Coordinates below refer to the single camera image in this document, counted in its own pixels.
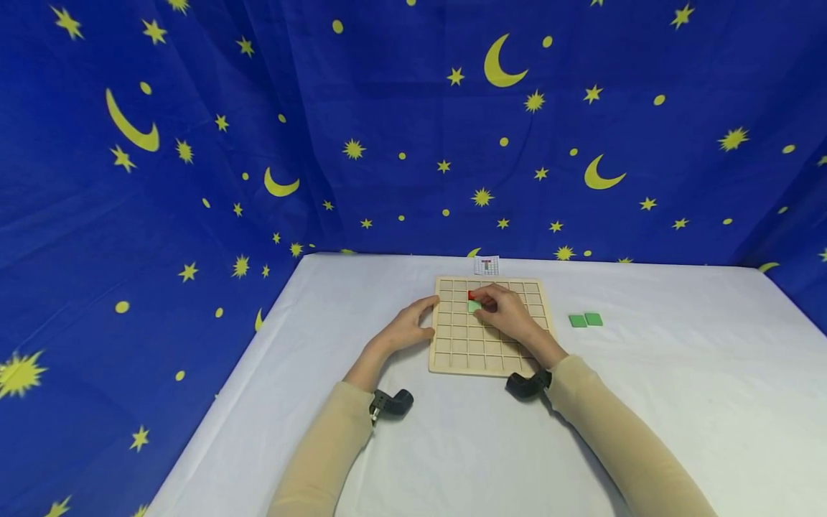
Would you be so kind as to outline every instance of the hand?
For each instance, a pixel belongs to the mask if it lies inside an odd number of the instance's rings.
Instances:
[[[532,319],[517,293],[491,284],[471,291],[471,296],[483,306],[474,312],[477,318],[521,342],[544,368],[553,368],[568,356]]]
[[[437,303],[439,297],[436,295],[416,300],[400,310],[396,318],[370,340],[368,346],[374,344],[383,347],[391,354],[418,342],[430,340],[433,337],[433,328],[422,328],[419,324],[423,316]]]

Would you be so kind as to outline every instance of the beige sleeve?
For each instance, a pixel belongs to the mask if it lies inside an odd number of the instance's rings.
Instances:
[[[332,517],[373,426],[373,394],[339,382],[293,454],[267,517]]]
[[[552,370],[552,407],[588,443],[635,517],[714,517],[698,485],[655,433],[577,356]]]

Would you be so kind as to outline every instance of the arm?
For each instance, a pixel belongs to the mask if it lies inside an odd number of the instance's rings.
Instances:
[[[490,285],[473,295],[486,307],[476,312],[478,318],[520,341],[552,371],[552,407],[600,459],[632,515],[715,517],[698,485],[655,433],[580,357],[569,356],[542,330],[515,293]]]
[[[296,448],[267,517],[333,515],[347,474],[373,429],[368,409],[382,366],[394,352],[433,336],[433,329],[420,328],[419,320],[438,301],[431,296],[413,302],[365,346]]]

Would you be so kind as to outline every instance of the right hand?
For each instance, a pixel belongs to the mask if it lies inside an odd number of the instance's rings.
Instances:
[[[483,309],[474,315],[482,321],[497,327],[523,345],[530,346],[537,337],[547,334],[528,314],[517,293],[497,284],[485,285],[471,291],[474,300]]]

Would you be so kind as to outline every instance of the left hand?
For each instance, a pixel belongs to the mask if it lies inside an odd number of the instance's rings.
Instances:
[[[388,355],[410,347],[418,342],[430,340],[433,328],[419,326],[423,316],[439,303],[439,296],[418,299],[399,311],[382,331],[370,340],[368,346],[381,347]]]

